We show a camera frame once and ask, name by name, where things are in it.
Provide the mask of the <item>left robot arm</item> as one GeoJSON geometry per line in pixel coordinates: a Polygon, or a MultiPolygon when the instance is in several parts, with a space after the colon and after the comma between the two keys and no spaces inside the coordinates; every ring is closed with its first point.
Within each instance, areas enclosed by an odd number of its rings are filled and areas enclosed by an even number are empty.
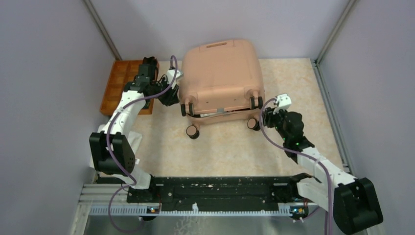
{"type": "Polygon", "coordinates": [[[147,101],[158,98],[167,105],[178,102],[176,81],[182,76],[175,65],[171,65],[159,81],[156,72],[157,65],[139,65],[138,74],[125,85],[110,120],[89,137],[92,167],[138,189],[138,196],[144,202],[154,201],[157,189],[151,185],[152,176],[138,166],[136,152],[142,134],[133,131],[132,127],[147,101]]]}

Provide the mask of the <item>white cloth under left arm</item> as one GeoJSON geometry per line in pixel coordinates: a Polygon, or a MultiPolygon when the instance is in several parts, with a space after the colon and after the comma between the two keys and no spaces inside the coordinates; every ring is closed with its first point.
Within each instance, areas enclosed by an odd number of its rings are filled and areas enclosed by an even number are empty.
{"type": "Polygon", "coordinates": [[[129,132],[129,136],[127,138],[128,143],[130,144],[132,151],[136,154],[138,151],[138,148],[140,146],[140,143],[142,141],[142,134],[135,132],[135,131],[130,131],[129,132]]]}

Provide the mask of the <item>pink suitcase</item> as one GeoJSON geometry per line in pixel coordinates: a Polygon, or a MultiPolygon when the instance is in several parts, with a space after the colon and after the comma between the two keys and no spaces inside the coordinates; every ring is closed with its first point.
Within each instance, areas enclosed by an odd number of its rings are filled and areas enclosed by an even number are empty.
{"type": "Polygon", "coordinates": [[[246,120],[258,131],[264,104],[263,75],[252,42],[232,39],[189,50],[182,61],[178,98],[190,125],[186,134],[197,139],[202,125],[246,120]]]}

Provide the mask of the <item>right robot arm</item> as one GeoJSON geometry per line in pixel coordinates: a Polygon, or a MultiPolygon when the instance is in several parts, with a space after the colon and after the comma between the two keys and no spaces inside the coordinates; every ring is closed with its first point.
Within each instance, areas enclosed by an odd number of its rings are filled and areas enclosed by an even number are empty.
{"type": "Polygon", "coordinates": [[[259,120],[262,132],[273,128],[283,143],[271,144],[283,150],[296,164],[311,171],[287,188],[287,196],[294,202],[303,198],[316,203],[327,213],[327,232],[333,226],[346,235],[383,223],[384,217],[374,184],[368,178],[357,178],[334,165],[323,156],[304,135],[302,115],[278,107],[262,108],[259,120]]]}

